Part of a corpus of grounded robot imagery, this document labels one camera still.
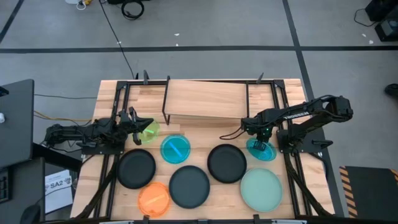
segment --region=orange plate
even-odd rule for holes
[[[144,215],[161,217],[170,207],[169,190],[160,182],[147,185],[138,195],[138,207]]]

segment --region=concrete floor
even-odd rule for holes
[[[397,45],[380,42],[372,27],[354,23],[355,10],[369,1],[289,0],[300,45]],[[16,4],[0,1],[0,27]],[[146,11],[137,21],[127,21],[120,9],[104,5],[124,47],[294,45],[281,0],[152,0],[144,4]],[[363,12],[358,20],[370,22]],[[0,40],[0,53],[4,49],[91,47],[118,47],[98,1],[78,11],[64,0],[24,0]],[[167,75],[257,78],[262,72],[264,78],[302,78],[294,50],[128,52],[126,57],[135,72],[145,69],[152,79]],[[335,142],[329,150],[336,179],[340,179],[339,166],[398,169],[394,142],[398,103],[383,93],[386,85],[398,82],[398,51],[305,51],[303,57],[315,97],[343,95],[354,109],[351,121],[324,128],[326,138]],[[101,80],[131,78],[120,52],[0,54],[0,68],[0,85],[33,78],[36,93],[72,97],[96,96]],[[35,97],[35,110],[49,116],[86,119],[94,106],[94,100]],[[35,118],[34,141],[41,142],[46,127],[53,123]],[[56,171],[47,169],[48,174]],[[339,193],[344,202],[342,190]],[[66,208],[47,219],[66,218],[69,212]]]

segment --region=wooden board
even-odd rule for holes
[[[290,106],[305,101],[303,89],[299,79],[285,80],[287,97]],[[99,88],[98,100],[95,107],[94,118],[107,117],[111,114],[116,81],[102,81]],[[245,148],[247,139],[251,136],[243,134],[232,141],[220,140],[218,137],[229,134],[239,127],[240,120],[227,118],[211,118],[198,116],[171,116],[170,125],[166,125],[162,115],[162,103],[164,97],[164,86],[132,86],[129,93],[128,106],[134,106],[140,117],[152,117],[160,123],[160,134],[158,138],[142,146],[135,146],[129,138],[126,144],[126,151],[134,148],[148,150],[154,157],[157,164],[156,175],[152,181],[169,184],[170,176],[181,166],[195,165],[202,168],[210,180],[210,195],[206,202],[194,209],[184,209],[171,203],[170,210],[161,220],[196,220],[196,219],[252,219],[253,214],[259,214],[260,218],[293,218],[292,202],[287,183],[287,175],[283,155],[277,155],[271,162],[264,162],[254,158]],[[119,105],[123,102],[121,94]],[[273,108],[274,103],[269,85],[250,85],[249,102],[251,116],[266,108]],[[295,123],[301,123],[306,118],[295,119]],[[160,155],[160,144],[169,134],[183,134],[191,144],[192,150],[189,158],[181,164],[169,164]],[[276,136],[270,140],[277,147]],[[209,152],[217,145],[229,143],[239,147],[248,162],[248,170],[255,167],[263,167],[275,173],[283,186],[283,199],[277,209],[268,213],[261,213],[249,208],[242,200],[239,182],[235,184],[222,184],[216,181],[208,172],[206,160]],[[98,188],[100,170],[103,156],[95,156],[88,161],[80,172],[78,188],[73,203],[71,217],[78,215],[90,201]],[[324,206],[326,210],[333,213],[333,206],[324,175],[323,164],[309,155],[302,154],[302,164],[307,186]],[[140,190],[130,190],[116,182],[116,191],[113,203],[113,220],[142,220],[143,214],[137,207],[137,196]],[[301,193],[298,192],[300,210],[304,213]],[[101,215],[104,215],[108,193],[103,197]]]
[[[165,113],[215,118],[246,117],[246,85],[170,80]]]

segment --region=metal frame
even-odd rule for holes
[[[127,103],[129,99],[129,91],[132,86],[134,85],[165,85],[165,95],[164,95],[164,102],[162,106],[162,113],[165,118],[165,122],[167,124],[170,123],[170,115],[165,114],[165,104],[167,101],[167,90],[169,87],[169,81],[170,77],[168,76],[166,80],[148,80],[146,78],[145,80],[142,81],[118,81],[118,84],[116,85],[116,92],[115,92],[115,98],[114,98],[114,103],[113,103],[113,109],[112,109],[112,117],[116,117],[117,109],[118,109],[118,102],[119,102],[119,97],[121,94],[121,90],[125,89],[124,92],[124,100],[123,100],[123,107],[122,110],[126,111],[127,110]],[[286,90],[285,90],[285,84],[283,80],[201,80],[203,82],[225,82],[225,83],[242,83],[246,84],[246,107],[247,107],[247,116],[250,116],[250,106],[249,106],[249,85],[270,85],[271,87],[271,93],[272,93],[272,99],[274,101],[274,106],[275,108],[280,108],[279,107],[279,101],[278,101],[278,96],[277,96],[277,88],[280,89],[280,92],[282,93],[282,102],[284,104],[284,107],[289,106],[287,102],[287,95],[286,95]],[[285,161],[286,159],[290,159],[289,155],[284,154],[285,156]],[[114,156],[114,163],[117,163],[119,161],[120,155],[115,155]],[[295,155],[295,160],[296,160],[296,166],[297,166],[297,171],[299,173],[299,176],[301,180],[305,183],[304,181],[304,176],[303,176],[303,170],[302,170],[302,165],[301,165],[301,160],[300,160],[300,155],[297,153]],[[104,156],[104,163],[103,167],[101,170],[101,177],[104,177],[107,173],[108,170],[108,161],[109,161],[109,156],[105,155]],[[288,182],[289,182],[289,190],[290,190],[290,195],[292,197],[292,207],[294,211],[295,217],[300,215],[300,210],[299,210],[299,203],[297,200],[297,193],[295,190],[295,185],[293,179],[287,174],[288,177]],[[103,182],[103,178],[100,179],[99,184],[101,185]],[[113,207],[113,200],[114,200],[114,191],[115,191],[115,186],[116,186],[116,178],[112,180],[110,184],[110,190],[109,190],[109,195],[108,195],[108,201],[106,205],[106,217],[109,219],[111,218],[112,214],[112,207]],[[305,205],[305,211],[306,215],[312,215],[311,214],[311,207],[309,205],[309,202],[307,198],[303,195],[304,198],[304,205]],[[100,208],[102,201],[99,201],[98,206],[95,208],[95,213],[94,217],[98,217],[100,214]],[[207,223],[207,220],[156,220],[156,221],[150,221],[151,223],[183,223],[183,222],[203,222]],[[258,219],[256,215],[254,215],[254,219],[252,220],[212,220],[212,222],[220,222],[220,223],[270,223],[270,219]]]

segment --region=teal petri dish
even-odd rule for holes
[[[167,136],[160,145],[163,159],[171,164],[185,161],[190,151],[191,145],[188,139],[179,134]]]
[[[138,137],[143,144],[155,141],[160,132],[160,124],[153,121],[142,133],[138,133]]]
[[[258,212],[271,212],[282,201],[282,184],[271,171],[255,168],[247,171],[241,181],[244,202]]]
[[[258,149],[253,148],[254,142],[256,142],[256,138],[251,138],[246,141],[246,149],[254,156],[255,158],[262,160],[262,161],[273,161],[276,158],[277,151],[272,145],[271,142],[263,143],[266,145],[266,149],[264,151],[260,151]]]

